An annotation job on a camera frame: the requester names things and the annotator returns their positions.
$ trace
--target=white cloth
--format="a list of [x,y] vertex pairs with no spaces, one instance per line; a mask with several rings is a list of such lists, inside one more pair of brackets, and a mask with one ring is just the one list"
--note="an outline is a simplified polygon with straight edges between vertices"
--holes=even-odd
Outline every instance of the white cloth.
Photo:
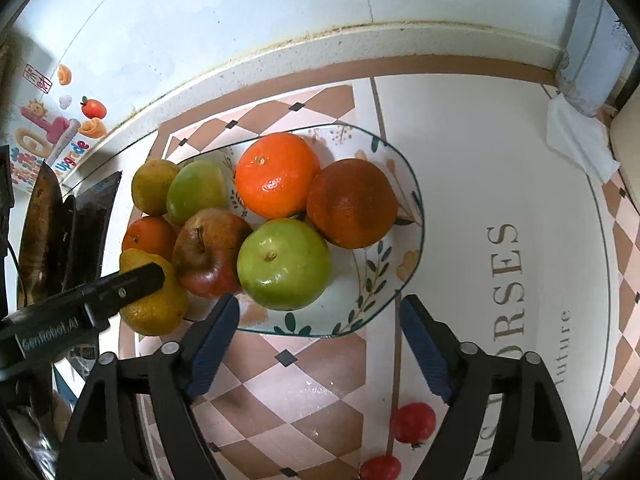
[[600,184],[608,182],[620,167],[607,146],[605,125],[595,118],[582,115],[562,94],[549,103],[546,143],[578,164]]

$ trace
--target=cable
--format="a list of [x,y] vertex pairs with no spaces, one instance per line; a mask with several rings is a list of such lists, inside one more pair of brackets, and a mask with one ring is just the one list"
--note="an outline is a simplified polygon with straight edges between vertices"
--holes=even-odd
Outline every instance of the cable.
[[24,286],[24,280],[22,278],[22,274],[20,273],[20,265],[18,264],[18,258],[16,258],[15,256],[14,247],[11,245],[11,242],[6,236],[0,234],[0,237],[2,237],[2,239],[7,244],[7,247],[9,248],[9,252],[11,253],[11,257],[14,260],[15,273],[18,275],[18,279],[20,280],[20,286],[22,287],[22,298],[24,300],[24,304],[22,307],[27,308],[27,289]]

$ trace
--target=blue gripper pad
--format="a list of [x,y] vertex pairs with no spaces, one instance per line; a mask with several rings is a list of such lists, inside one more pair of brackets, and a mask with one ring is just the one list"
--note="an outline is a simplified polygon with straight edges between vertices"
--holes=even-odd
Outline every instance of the blue gripper pad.
[[218,373],[222,358],[231,339],[236,333],[240,321],[240,306],[236,298],[230,298],[228,305],[216,320],[209,334],[204,338],[193,359],[191,383],[184,389],[193,402],[198,396],[207,393]]
[[441,397],[448,404],[453,395],[453,388],[447,362],[409,301],[402,301],[400,304],[400,326],[431,393]]

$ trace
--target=screw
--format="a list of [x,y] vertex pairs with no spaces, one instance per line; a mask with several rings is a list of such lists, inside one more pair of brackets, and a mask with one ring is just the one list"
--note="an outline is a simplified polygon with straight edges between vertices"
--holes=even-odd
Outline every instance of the screw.
[[542,362],[540,356],[535,352],[527,352],[524,354],[524,358],[532,365],[539,365]]
[[175,354],[180,349],[180,345],[178,345],[175,341],[169,341],[168,343],[164,343],[162,345],[162,353],[165,355]]
[[462,353],[467,355],[476,355],[478,353],[478,346],[475,343],[465,341],[460,345]]
[[115,358],[116,354],[114,354],[113,352],[105,352],[100,357],[98,357],[98,362],[101,365],[108,365],[109,363],[113,362]]

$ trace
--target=brown and white checkered tile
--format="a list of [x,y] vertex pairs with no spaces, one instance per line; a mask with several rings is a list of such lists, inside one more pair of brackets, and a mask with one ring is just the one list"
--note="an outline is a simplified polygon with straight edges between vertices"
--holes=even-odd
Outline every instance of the brown and white checkered tile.
[[292,93],[210,117],[199,126],[172,134],[164,158],[179,162],[263,134],[337,121],[355,122],[353,89],[349,84]]
[[[172,134],[164,158],[180,162],[261,134],[355,122],[353,89],[334,84],[223,112]],[[180,340],[142,337],[139,354]],[[228,480],[351,480],[358,476],[366,406],[364,332],[311,339],[237,332],[210,390],[191,406]],[[147,399],[148,432],[164,479],[171,471]]]
[[619,173],[602,190],[613,219],[620,317],[609,393],[596,425],[597,434],[582,457],[585,472],[613,460],[640,419],[640,215]]
[[[145,339],[152,344],[144,348],[158,343],[142,338],[141,346]],[[360,461],[365,370],[366,341],[355,334],[314,340],[237,332],[212,387],[191,409],[230,480],[350,480]],[[158,464],[171,478],[147,412]]]

